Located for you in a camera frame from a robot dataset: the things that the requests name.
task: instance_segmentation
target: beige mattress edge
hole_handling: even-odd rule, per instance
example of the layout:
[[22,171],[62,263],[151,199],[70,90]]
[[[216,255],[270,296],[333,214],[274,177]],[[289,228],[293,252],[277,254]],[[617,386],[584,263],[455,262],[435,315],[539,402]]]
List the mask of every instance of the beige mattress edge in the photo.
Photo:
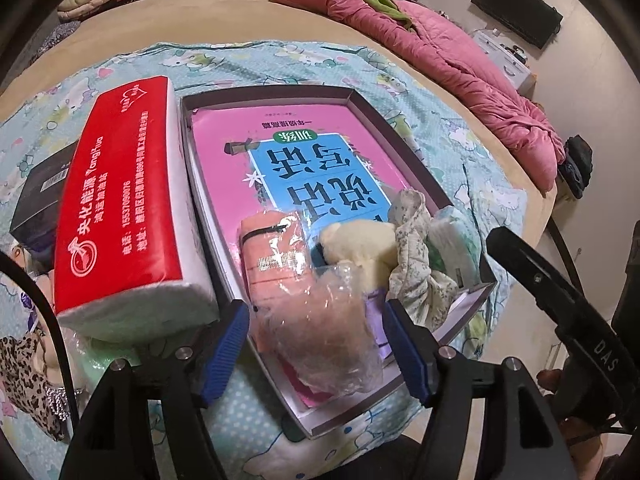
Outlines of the beige mattress edge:
[[371,38],[324,16],[269,0],[143,0],[88,19],[71,37],[46,52],[0,96],[5,121],[37,92],[87,66],[158,42],[236,43],[255,40],[326,41],[365,45],[406,70],[459,113],[503,168],[511,184],[527,192],[522,237],[536,246],[556,198],[541,194],[500,141],[452,94]]

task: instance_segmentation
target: clear plastic wrap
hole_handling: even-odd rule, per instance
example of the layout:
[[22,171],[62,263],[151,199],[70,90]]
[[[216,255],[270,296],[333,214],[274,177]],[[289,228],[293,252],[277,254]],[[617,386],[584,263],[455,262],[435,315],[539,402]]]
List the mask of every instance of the clear plastic wrap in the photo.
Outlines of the clear plastic wrap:
[[297,212],[269,210],[245,218],[240,245],[249,297],[260,308],[302,292],[314,280]]
[[297,294],[263,313],[263,335],[314,392],[366,393],[382,384],[382,359],[365,314],[360,271],[352,264],[318,269]]
[[140,364],[140,359],[134,348],[83,337],[65,328],[62,329],[62,335],[69,359],[84,374],[86,389],[89,393],[93,393],[104,371],[116,359],[124,358],[132,366]]

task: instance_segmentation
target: pink comforter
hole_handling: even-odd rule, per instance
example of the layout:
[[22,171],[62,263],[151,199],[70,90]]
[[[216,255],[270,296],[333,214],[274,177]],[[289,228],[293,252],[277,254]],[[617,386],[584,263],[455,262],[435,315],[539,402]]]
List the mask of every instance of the pink comforter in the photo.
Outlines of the pink comforter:
[[463,30],[432,10],[404,0],[418,34],[363,0],[275,0],[345,23],[379,41],[451,92],[510,150],[542,191],[552,189],[564,160],[562,141],[544,112],[519,95]]

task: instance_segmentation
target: wall-mounted tv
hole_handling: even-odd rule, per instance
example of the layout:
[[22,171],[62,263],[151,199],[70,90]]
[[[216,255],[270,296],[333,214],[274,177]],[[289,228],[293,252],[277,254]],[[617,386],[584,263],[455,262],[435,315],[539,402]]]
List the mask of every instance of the wall-mounted tv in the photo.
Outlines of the wall-mounted tv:
[[562,14],[544,0],[471,0],[479,9],[538,48],[560,29]]

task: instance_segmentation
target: red tissue pack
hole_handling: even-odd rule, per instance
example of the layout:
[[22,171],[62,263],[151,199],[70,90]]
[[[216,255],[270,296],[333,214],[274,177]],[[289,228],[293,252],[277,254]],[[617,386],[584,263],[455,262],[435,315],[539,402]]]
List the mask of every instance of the red tissue pack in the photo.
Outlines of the red tissue pack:
[[165,76],[96,99],[66,180],[55,269],[56,315],[81,335],[143,342],[217,318]]

